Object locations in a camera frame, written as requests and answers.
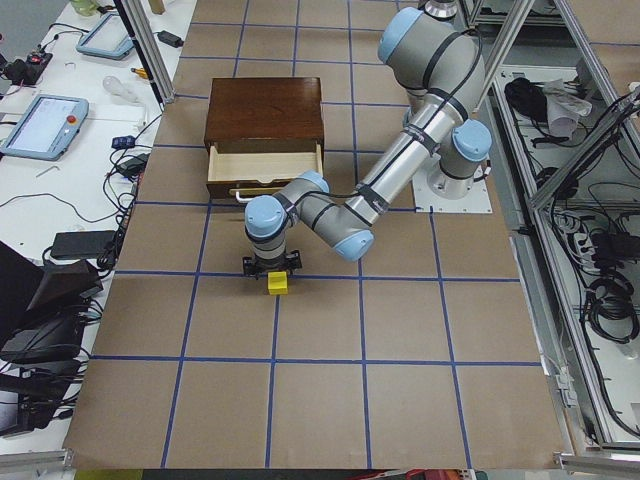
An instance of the brown wooden drawer box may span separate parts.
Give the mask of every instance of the brown wooden drawer box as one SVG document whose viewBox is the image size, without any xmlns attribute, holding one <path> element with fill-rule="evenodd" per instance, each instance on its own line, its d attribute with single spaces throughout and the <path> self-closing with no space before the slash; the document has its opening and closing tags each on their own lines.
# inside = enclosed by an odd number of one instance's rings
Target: brown wooden drawer box
<svg viewBox="0 0 640 480">
<path fill-rule="evenodd" d="M 214 78 L 204 144 L 212 198 L 273 193 L 322 173 L 318 78 Z"/>
</svg>

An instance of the robotic arm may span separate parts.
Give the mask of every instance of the robotic arm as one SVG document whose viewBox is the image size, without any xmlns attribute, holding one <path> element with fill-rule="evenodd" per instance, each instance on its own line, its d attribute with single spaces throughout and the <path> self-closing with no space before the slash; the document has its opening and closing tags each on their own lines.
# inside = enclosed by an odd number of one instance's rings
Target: robotic arm
<svg viewBox="0 0 640 480">
<path fill-rule="evenodd" d="M 473 40 L 420 10 L 405 8 L 385 30 L 378 57 L 407 89 L 411 114 L 404 129 L 342 205 L 334 203 L 332 197 L 338 196 L 313 171 L 273 196 L 249 202 L 245 226 L 254 257 L 245 257 L 245 275 L 299 268 L 299 254 L 288 254 L 285 245 L 286 230 L 299 221 L 345 260 L 358 260 L 373 243 L 371 226 L 436 153 L 444 176 L 439 186 L 432 187 L 436 193 L 455 198 L 457 194 L 451 193 L 455 189 L 445 188 L 447 181 L 455 184 L 471 178 L 473 182 L 477 163 L 491 144 L 482 124 L 465 123 L 484 81 L 484 63 Z"/>
</svg>

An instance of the blue joint cap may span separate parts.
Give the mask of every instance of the blue joint cap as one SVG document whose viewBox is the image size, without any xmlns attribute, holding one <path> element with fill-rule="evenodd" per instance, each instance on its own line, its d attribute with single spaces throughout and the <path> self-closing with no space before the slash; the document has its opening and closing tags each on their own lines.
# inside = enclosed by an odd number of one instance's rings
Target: blue joint cap
<svg viewBox="0 0 640 480">
<path fill-rule="evenodd" d="M 467 120 L 453 130 L 453 144 L 460 155 L 471 162 L 486 159 L 491 142 L 491 132 L 477 120 Z"/>
<path fill-rule="evenodd" d="M 307 170 L 306 172 L 301 174 L 298 178 L 308 180 L 311 183 L 314 183 L 324 193 L 329 193 L 329 184 L 324 178 L 322 178 L 322 175 L 320 175 L 315 170 Z"/>
<path fill-rule="evenodd" d="M 373 233 L 369 230 L 360 230 L 338 242 L 333 249 L 348 262 L 355 262 L 367 253 L 372 244 Z"/>
<path fill-rule="evenodd" d="M 387 63 L 398 44 L 422 15 L 424 13 L 417 8 L 407 7 L 400 10 L 393 17 L 382 34 L 380 45 L 378 46 L 378 58 L 382 63 Z"/>
<path fill-rule="evenodd" d="M 244 224 L 254 238 L 267 238 L 275 234 L 284 222 L 284 208 L 278 200 L 261 195 L 251 200 L 244 210 Z"/>
</svg>

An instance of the transparent plastic object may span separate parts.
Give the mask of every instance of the transparent plastic object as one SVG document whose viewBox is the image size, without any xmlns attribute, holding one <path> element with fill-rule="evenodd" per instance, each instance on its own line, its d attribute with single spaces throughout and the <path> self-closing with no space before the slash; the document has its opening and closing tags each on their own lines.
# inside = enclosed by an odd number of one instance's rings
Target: transparent plastic object
<svg viewBox="0 0 640 480">
<path fill-rule="evenodd" d="M 90 17 L 98 11 L 98 5 L 93 0 L 69 0 L 78 15 Z"/>
</svg>

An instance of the tablet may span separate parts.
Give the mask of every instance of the tablet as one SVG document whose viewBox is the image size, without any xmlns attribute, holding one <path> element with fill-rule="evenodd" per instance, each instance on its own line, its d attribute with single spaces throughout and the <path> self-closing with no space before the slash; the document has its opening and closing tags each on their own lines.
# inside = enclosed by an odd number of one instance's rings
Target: tablet
<svg viewBox="0 0 640 480">
<path fill-rule="evenodd" d="M 38 95 L 0 147 L 12 157 L 57 160 L 89 112 L 84 98 Z"/>
<path fill-rule="evenodd" d="M 85 55 L 120 60 L 133 49 L 124 23 L 117 13 L 110 12 L 100 18 L 93 29 L 83 35 L 76 50 Z"/>
</svg>

